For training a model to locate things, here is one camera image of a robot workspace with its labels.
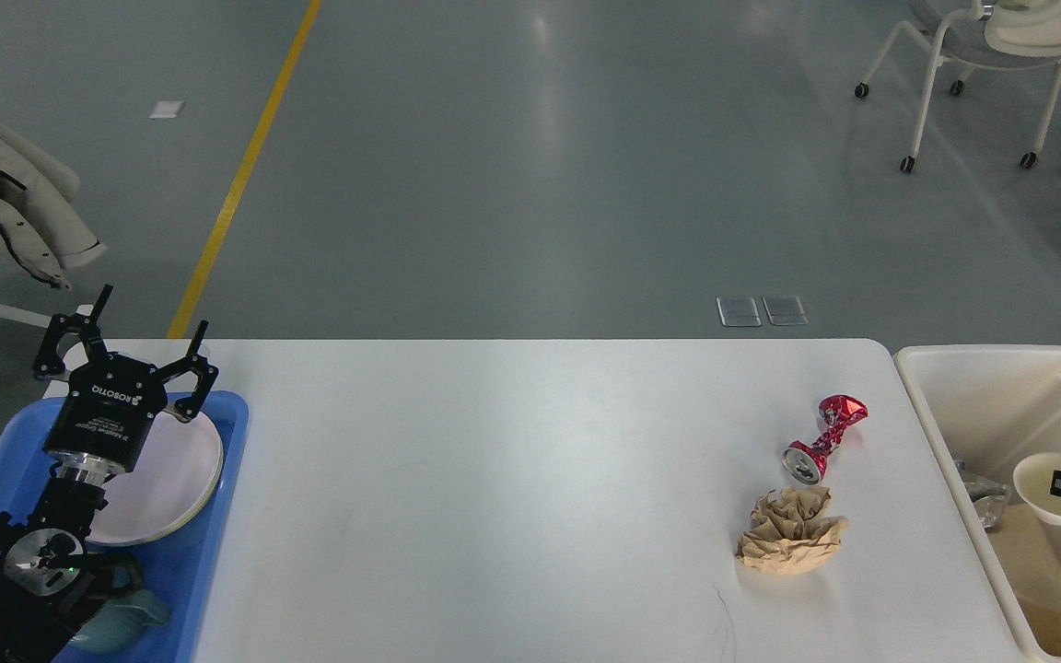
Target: robotic arm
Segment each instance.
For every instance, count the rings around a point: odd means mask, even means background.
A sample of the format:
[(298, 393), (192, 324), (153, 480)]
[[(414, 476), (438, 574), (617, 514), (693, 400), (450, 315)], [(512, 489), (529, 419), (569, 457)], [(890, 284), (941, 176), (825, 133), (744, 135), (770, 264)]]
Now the robotic arm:
[[(112, 286), (105, 285), (88, 315), (55, 315), (35, 359), (39, 381), (67, 381), (68, 397), (44, 442), (55, 460), (52, 476), (25, 524), (0, 513), (0, 663), (47, 663), (112, 596), (142, 587), (132, 555), (85, 549), (97, 511), (106, 506), (107, 479), (134, 470), (158, 412), (190, 421), (220, 370), (199, 355), (207, 322), (198, 324), (186, 355), (155, 366), (110, 352), (97, 319)], [(68, 372), (58, 344), (72, 334), (87, 362)], [(166, 383), (197, 378), (192, 394), (173, 403)], [(129, 583), (115, 587), (123, 569)]]

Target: red can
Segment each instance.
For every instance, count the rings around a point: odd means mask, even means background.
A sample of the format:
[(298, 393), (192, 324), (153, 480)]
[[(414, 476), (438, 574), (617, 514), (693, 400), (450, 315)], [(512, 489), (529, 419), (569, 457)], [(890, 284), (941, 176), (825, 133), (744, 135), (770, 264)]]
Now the red can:
[(852, 396), (835, 395), (818, 406), (829, 429), (812, 446), (797, 440), (784, 450), (784, 469), (801, 484), (819, 484), (825, 477), (825, 458), (841, 444), (841, 433), (867, 418), (867, 406)]

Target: white plastic bin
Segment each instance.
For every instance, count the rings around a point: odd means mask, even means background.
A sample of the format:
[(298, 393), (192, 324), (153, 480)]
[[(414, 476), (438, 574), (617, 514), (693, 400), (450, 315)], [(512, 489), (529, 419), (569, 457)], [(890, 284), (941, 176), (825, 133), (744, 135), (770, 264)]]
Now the white plastic bin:
[[(1061, 347), (914, 347), (895, 364), (1019, 646), (1061, 662), (1037, 644), (953, 463), (1010, 484), (1021, 458), (1061, 452)], [(1043, 528), (1061, 562), (1061, 527)]]

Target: white plate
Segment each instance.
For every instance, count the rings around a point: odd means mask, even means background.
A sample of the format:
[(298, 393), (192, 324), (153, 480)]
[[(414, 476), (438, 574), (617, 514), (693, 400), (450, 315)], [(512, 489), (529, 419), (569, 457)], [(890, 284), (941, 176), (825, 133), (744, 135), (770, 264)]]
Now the white plate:
[(223, 464), (223, 441), (207, 415), (180, 423), (158, 413), (134, 471), (105, 484), (108, 505), (93, 519), (88, 541), (136, 545), (180, 528), (211, 496)]
[(1034, 509), (1040, 521), (1061, 526), (1061, 496), (1050, 494), (1050, 477), (1061, 470), (1061, 453), (1044, 452), (1024, 457), (1014, 466), (1014, 490)]

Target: robotiq logo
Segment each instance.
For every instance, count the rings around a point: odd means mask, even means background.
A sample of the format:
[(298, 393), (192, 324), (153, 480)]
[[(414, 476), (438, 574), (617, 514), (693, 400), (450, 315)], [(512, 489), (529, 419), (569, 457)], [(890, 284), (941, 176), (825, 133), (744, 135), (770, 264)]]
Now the robotiq logo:
[(102, 395), (105, 396), (105, 398), (117, 399), (121, 402), (127, 402), (129, 404), (138, 404), (142, 402), (142, 396), (123, 395), (122, 391), (105, 389), (105, 387), (98, 387), (97, 385), (92, 385), (92, 394)]

